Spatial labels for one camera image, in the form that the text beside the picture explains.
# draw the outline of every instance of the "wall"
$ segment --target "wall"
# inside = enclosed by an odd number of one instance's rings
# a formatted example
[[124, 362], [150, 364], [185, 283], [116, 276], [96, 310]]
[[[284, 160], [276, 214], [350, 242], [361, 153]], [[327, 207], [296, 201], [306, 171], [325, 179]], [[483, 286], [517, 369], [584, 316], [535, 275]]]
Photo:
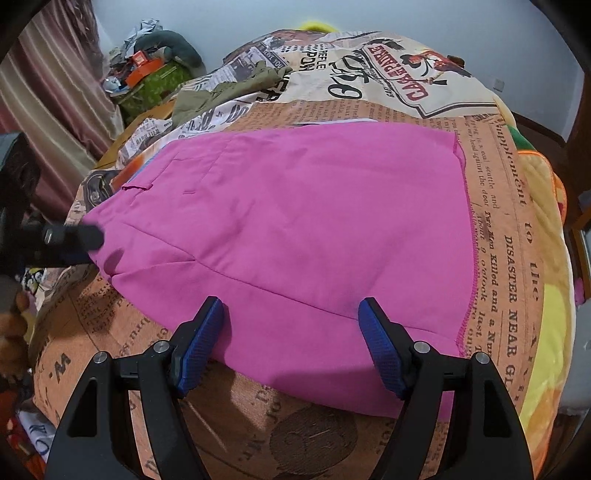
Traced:
[[93, 0], [119, 44], [141, 18], [157, 18], [192, 43], [209, 70], [238, 46], [307, 20], [339, 30], [384, 30], [466, 60], [513, 111], [568, 135], [582, 75], [560, 34], [529, 0]]

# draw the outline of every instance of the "blue textured pad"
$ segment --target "blue textured pad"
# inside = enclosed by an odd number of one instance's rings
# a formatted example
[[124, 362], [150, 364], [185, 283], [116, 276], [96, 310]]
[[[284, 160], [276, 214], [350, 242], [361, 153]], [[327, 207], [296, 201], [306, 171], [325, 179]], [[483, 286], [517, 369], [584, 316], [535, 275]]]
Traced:
[[361, 333], [384, 387], [404, 400], [408, 389], [402, 380], [402, 360], [366, 300], [359, 304], [358, 317]]
[[199, 385], [207, 359], [222, 331], [223, 319], [223, 303], [217, 299], [195, 333], [181, 362], [182, 371], [177, 384], [181, 397], [185, 397], [190, 390]]

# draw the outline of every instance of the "wall outlet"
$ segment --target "wall outlet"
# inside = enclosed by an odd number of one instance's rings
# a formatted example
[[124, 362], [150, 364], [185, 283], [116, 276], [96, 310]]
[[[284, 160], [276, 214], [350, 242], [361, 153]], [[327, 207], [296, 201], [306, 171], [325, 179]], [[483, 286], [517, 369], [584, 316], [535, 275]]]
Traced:
[[505, 82], [503, 82], [503, 80], [494, 79], [492, 82], [492, 88], [497, 92], [502, 92], [505, 88]]

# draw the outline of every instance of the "pink satin curtain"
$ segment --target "pink satin curtain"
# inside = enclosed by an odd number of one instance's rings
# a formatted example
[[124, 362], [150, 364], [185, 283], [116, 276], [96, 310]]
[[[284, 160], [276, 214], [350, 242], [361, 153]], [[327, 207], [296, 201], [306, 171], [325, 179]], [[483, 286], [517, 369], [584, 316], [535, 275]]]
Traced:
[[63, 220], [78, 185], [123, 130], [104, 93], [90, 0], [52, 0], [0, 64], [0, 132], [23, 131], [41, 167], [33, 205]]

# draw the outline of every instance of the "cartoon figure print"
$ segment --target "cartoon figure print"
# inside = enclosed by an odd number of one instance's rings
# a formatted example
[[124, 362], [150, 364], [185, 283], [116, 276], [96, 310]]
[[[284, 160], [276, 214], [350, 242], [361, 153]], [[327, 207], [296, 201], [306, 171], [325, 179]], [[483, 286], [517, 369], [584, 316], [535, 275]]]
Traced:
[[447, 80], [438, 79], [445, 72], [455, 72], [463, 77], [472, 77], [458, 64], [433, 50], [425, 50], [414, 55], [400, 55], [400, 60], [403, 65], [408, 65], [412, 69], [424, 68], [421, 77], [426, 77], [431, 72], [432, 75], [428, 78], [416, 79], [418, 82], [428, 83], [429, 85], [447, 85]]

